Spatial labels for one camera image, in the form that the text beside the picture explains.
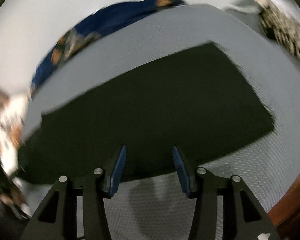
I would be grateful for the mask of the black pants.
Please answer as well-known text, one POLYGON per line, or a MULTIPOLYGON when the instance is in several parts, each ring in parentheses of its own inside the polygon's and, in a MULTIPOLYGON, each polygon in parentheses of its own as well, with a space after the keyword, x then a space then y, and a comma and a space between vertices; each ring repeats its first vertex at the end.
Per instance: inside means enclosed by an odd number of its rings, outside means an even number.
POLYGON ((85 176, 125 146, 122 180, 175 170, 180 146, 197 165, 243 148, 274 129, 272 115, 215 43, 160 58, 42 115, 19 148, 25 180, 53 184, 85 176))

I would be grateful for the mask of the grey mesh mattress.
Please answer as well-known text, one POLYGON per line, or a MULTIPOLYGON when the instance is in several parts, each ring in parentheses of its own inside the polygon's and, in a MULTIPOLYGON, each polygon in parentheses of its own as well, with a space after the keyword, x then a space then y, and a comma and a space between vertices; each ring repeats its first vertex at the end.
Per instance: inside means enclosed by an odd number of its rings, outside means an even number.
POLYGON ((279 239, 300 172, 300 63, 210 5, 103 38, 30 102, 19 165, 50 191, 22 239, 279 239))

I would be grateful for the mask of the blue floral blanket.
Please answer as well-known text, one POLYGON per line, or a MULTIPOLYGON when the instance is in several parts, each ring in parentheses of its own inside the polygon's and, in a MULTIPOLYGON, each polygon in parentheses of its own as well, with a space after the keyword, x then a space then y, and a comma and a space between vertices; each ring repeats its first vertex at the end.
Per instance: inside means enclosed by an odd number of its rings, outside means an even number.
POLYGON ((63 34, 38 64, 30 95, 80 50, 156 12, 185 5, 184 0, 143 0, 112 4, 90 14, 63 34))

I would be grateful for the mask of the wooden bed frame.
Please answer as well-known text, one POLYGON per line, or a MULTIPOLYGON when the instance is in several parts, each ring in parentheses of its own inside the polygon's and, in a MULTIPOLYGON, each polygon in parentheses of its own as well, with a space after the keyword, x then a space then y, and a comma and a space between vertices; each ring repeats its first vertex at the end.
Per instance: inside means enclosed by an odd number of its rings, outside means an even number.
POLYGON ((300 174, 268 216, 281 239, 300 240, 300 174))

